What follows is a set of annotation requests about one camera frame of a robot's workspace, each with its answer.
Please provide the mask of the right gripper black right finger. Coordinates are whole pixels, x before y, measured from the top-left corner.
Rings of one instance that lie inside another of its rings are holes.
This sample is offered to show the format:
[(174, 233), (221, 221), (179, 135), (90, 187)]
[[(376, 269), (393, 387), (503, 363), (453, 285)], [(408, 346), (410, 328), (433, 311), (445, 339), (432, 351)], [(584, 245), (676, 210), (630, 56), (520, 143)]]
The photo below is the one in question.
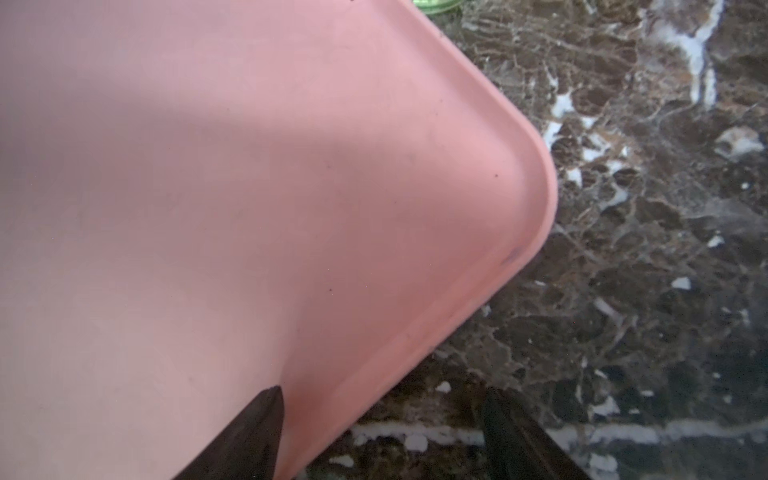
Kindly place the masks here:
[(486, 392), (482, 430), (491, 479), (589, 480), (520, 402), (501, 390)]

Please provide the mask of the short green tumbler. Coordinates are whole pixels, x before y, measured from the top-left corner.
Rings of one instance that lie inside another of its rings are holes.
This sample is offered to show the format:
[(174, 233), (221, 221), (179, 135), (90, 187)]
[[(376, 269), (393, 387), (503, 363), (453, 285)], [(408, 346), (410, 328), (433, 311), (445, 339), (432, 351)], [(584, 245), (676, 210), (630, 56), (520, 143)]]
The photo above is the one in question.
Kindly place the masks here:
[(463, 0), (413, 0), (412, 3), (426, 15), (437, 15), (461, 6)]

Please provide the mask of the pink plastic tray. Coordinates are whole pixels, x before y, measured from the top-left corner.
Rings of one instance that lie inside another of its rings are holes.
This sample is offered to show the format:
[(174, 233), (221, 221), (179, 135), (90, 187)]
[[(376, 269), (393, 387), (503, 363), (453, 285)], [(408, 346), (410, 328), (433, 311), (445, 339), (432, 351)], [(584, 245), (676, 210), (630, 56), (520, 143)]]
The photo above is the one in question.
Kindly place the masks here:
[(170, 479), (280, 386), (288, 479), (556, 207), (536, 128), (408, 1), (5, 1), (1, 475)]

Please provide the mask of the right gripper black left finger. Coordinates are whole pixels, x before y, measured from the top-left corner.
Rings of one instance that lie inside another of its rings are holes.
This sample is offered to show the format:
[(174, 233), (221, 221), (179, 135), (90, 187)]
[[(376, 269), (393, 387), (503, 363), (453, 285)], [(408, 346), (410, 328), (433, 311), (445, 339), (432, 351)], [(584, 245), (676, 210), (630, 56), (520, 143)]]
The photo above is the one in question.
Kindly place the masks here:
[(175, 479), (272, 480), (284, 412), (279, 385), (261, 391)]

